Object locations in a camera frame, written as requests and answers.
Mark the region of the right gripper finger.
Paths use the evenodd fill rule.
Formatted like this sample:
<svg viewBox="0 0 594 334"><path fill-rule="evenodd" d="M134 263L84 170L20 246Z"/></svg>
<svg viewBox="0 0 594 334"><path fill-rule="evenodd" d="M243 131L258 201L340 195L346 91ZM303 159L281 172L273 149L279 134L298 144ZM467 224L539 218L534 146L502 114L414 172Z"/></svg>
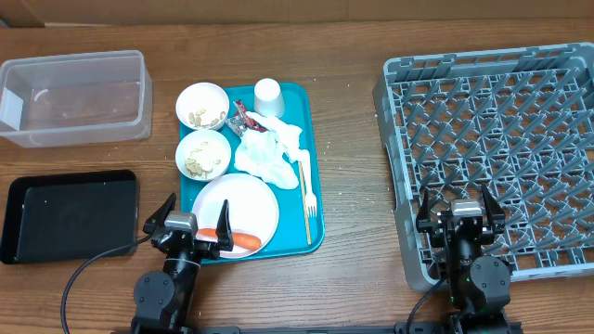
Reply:
<svg viewBox="0 0 594 334"><path fill-rule="evenodd" d="M429 188L423 189L422 203L416 216L416 229L419 233L433 234L438 226L438 223L432 218L432 209L435 205L435 200L431 197Z"/></svg>
<svg viewBox="0 0 594 334"><path fill-rule="evenodd" d="M481 185L481 191L488 225L494 234L503 234L505 231L505 212L491 195L486 184Z"/></svg>

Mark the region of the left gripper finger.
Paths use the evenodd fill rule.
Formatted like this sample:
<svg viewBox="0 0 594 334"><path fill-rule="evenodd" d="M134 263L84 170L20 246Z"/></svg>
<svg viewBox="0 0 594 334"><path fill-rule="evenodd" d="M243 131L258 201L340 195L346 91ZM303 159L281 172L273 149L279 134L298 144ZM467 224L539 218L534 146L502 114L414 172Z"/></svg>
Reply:
<svg viewBox="0 0 594 334"><path fill-rule="evenodd" d="M217 244L220 251L232 251L234 248L233 234L229 223L229 202L223 201L223 205L215 229Z"/></svg>
<svg viewBox="0 0 594 334"><path fill-rule="evenodd" d="M145 221L142 228L145 234L153 234L159 226L164 225L168 214L175 208L176 199L176 194L172 193L161 207Z"/></svg>

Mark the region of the orange carrot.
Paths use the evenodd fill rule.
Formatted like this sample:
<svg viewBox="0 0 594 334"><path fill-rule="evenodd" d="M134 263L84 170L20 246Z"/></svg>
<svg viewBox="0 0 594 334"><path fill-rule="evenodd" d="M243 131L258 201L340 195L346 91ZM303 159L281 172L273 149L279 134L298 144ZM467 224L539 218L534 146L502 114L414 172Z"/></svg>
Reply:
<svg viewBox="0 0 594 334"><path fill-rule="evenodd" d="M202 228L199 230L197 236L218 239L214 228ZM258 251L262 247L261 239L250 234L233 232L232 238L235 246L248 251Z"/></svg>

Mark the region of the white bowl with rice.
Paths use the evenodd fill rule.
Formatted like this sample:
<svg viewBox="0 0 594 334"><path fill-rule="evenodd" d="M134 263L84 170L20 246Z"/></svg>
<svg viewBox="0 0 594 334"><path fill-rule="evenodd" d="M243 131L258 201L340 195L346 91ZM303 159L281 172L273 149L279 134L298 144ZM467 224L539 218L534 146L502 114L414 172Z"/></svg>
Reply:
<svg viewBox="0 0 594 334"><path fill-rule="evenodd" d="M214 130L198 130L185 135L175 152L178 171L200 182L210 182L225 174L231 158L229 141Z"/></svg>

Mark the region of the large white tissue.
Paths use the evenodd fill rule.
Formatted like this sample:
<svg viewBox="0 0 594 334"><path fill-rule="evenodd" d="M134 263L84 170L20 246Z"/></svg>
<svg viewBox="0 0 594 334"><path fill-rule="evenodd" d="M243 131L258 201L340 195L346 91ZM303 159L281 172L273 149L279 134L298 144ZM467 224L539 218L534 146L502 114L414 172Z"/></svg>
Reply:
<svg viewBox="0 0 594 334"><path fill-rule="evenodd" d="M246 130L235 152L234 167L265 183L291 190L299 185L292 166L283 158L285 149L275 132Z"/></svg>

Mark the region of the red snack wrapper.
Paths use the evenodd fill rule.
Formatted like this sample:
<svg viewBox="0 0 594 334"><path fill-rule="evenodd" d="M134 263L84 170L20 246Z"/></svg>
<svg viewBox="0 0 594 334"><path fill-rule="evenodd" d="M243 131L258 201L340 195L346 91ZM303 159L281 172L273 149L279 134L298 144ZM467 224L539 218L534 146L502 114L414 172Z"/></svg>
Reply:
<svg viewBox="0 0 594 334"><path fill-rule="evenodd" d="M233 117L226 120L226 125L239 137L251 129L260 133L266 132L266 129L256 120L247 115L247 108L241 100L234 100L233 104L236 108L236 113Z"/></svg>

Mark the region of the pink bowl with peanuts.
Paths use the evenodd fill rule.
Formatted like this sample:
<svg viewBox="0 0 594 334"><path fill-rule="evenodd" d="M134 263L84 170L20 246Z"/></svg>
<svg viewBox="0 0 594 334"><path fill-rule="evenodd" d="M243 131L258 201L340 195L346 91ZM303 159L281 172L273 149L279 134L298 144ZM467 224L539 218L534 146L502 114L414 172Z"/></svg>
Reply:
<svg viewBox="0 0 594 334"><path fill-rule="evenodd" d="M229 114L226 91L214 83L194 83L185 88L175 103L178 120L191 130L219 130Z"/></svg>

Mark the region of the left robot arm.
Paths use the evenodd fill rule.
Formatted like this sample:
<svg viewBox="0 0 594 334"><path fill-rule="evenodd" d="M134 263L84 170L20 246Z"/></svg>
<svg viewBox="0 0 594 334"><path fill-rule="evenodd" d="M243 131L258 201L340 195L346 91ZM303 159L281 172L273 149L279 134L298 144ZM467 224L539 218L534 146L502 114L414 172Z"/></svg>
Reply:
<svg viewBox="0 0 594 334"><path fill-rule="evenodd" d="M176 194L171 194L143 226L152 247L166 258L162 270L148 272L136 282L133 334L194 333L196 327L188 323L187 315L201 262L217 260L234 246L227 200L217 217L215 241L197 239L196 215L178 211L175 203Z"/></svg>

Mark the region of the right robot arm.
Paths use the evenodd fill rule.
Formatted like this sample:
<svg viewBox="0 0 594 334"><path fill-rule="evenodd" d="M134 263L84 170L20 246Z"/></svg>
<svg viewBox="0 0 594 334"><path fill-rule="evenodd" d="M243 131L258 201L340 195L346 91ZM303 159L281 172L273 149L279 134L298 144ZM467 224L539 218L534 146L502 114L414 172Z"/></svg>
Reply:
<svg viewBox="0 0 594 334"><path fill-rule="evenodd" d="M421 299L426 301L446 282L457 309L433 326L439 333L512 334L521 330L504 311L510 303L512 266L482 251L505 231L506 215L487 186L481 186L481 192L482 201L455 199L433 219L433 205L425 190L416 217L417 231L429 235L431 246L445 250L440 279Z"/></svg>

